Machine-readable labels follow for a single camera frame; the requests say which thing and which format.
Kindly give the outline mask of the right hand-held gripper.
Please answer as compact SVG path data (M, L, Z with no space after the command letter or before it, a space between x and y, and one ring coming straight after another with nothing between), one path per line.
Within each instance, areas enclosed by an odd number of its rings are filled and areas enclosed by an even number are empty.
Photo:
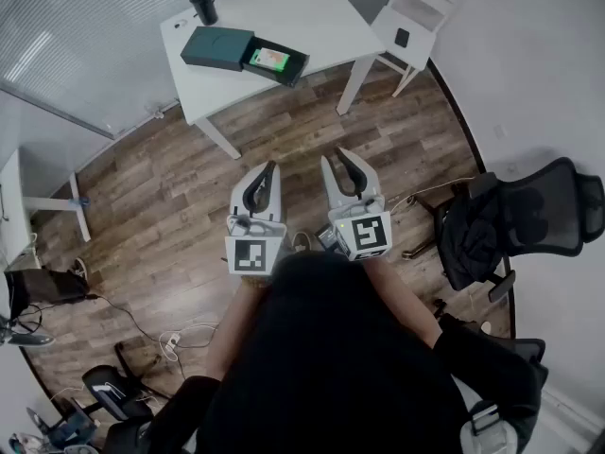
M354 185L354 194L346 195L339 187L330 160L326 156L320 158L328 204L333 209L328 218L338 246L350 261L381 256L392 248L392 231L390 212L380 195L378 174L360 156L345 148L336 147L336 155Z

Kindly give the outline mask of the white power strip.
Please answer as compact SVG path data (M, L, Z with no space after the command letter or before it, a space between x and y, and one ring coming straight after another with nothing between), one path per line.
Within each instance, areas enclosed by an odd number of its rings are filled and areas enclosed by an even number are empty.
M217 323L193 323L180 329L164 331L157 342L162 355L168 361L178 362L181 350L199 350L208 347L216 329Z

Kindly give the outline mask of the black tumbler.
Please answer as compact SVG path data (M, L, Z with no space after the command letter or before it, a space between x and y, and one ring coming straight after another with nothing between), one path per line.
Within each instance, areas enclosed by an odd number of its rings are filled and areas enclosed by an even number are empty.
M205 26L213 26L218 21L215 6L216 0L189 0L195 9L197 16Z

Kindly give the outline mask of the black swivel chair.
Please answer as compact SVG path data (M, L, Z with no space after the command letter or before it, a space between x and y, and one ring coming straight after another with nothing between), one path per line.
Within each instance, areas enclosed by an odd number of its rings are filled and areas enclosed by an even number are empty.
M82 376L84 389L95 400L83 412L91 415L105 410L114 420L107 429L101 454L148 454L146 434L154 417L154 410L149 404L154 403L160 409L171 396L144 383L144 378L162 357L157 355L141 373L136 374L124 357L124 349L122 342L113 347L119 367L101 364Z

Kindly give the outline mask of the person's right forearm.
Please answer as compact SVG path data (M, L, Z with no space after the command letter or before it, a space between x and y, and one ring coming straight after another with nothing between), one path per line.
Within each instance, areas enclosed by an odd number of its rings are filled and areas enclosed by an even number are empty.
M401 325L413 332L429 348L442 334L433 313L401 279L396 269L383 258L363 262L372 286Z

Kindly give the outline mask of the grey shoulder bag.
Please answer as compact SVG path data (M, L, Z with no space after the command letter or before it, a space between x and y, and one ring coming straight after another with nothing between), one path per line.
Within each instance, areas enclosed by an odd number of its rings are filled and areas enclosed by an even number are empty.
M469 415L459 433L463 454L518 454L517 433L495 403L480 400Z

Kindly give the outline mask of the wide window blind panel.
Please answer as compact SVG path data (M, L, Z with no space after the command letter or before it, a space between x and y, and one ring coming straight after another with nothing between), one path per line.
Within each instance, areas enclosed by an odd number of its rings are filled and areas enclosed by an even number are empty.
M161 32L188 0L0 0L0 85L110 135L177 100Z

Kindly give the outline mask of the dark green box sleeve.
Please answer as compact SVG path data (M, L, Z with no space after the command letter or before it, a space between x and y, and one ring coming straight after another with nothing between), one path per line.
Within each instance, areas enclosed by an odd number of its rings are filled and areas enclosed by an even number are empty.
M255 49L270 48L290 55L281 73L250 65ZM189 65L236 72L247 71L293 88L309 62L310 56L296 49L257 37L253 31L215 26L198 26L181 51Z

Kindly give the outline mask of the black bag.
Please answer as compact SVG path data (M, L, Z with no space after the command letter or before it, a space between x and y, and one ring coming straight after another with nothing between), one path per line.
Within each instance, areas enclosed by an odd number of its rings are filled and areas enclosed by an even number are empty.
M0 285L8 287L11 320L16 319L31 304L62 304L84 298L90 287L87 281L72 271L30 269L4 272Z

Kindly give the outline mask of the person's black shirt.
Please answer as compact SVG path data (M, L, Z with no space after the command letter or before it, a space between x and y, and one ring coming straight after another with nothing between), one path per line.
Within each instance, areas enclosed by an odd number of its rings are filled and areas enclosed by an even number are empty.
M469 410L495 403L518 454L541 407L533 361L447 313L429 348L393 316L363 262L295 253L221 380L187 379L147 430L148 454L463 454Z

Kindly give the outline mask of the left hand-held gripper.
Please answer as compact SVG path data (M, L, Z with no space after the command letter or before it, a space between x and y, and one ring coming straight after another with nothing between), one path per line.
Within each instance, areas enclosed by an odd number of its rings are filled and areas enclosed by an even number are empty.
M271 275L287 231L282 212L281 171L274 161L251 169L237 183L225 237L231 274Z

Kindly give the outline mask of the person's left forearm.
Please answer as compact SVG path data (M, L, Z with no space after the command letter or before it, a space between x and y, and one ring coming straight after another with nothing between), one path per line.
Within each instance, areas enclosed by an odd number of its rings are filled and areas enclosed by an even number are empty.
M206 375L221 381L234 365L252 330L258 308L270 292L268 280L245 276L208 346Z

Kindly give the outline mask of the white desk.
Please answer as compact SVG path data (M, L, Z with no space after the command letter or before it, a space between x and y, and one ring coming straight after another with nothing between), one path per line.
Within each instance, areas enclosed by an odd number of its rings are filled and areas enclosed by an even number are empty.
M90 201L80 196L75 173L69 176L72 192L70 199L28 197L22 185L20 150L16 149L0 170L0 269L13 266L23 256L36 254L36 238L31 230L29 212L59 211L72 212L77 216L81 236L85 242L91 240L84 208Z

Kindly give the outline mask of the green and white packet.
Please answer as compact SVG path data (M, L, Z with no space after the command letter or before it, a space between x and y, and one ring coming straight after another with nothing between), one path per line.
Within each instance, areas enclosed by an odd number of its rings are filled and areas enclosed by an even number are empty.
M250 65L281 73L285 70L290 55L270 48L255 49Z

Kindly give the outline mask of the small black display device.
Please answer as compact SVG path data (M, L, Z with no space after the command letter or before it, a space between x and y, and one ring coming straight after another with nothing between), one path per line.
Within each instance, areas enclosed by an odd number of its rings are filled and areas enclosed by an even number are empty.
M315 232L315 238L325 251L330 253L345 254L337 240L331 224L325 224L318 229Z

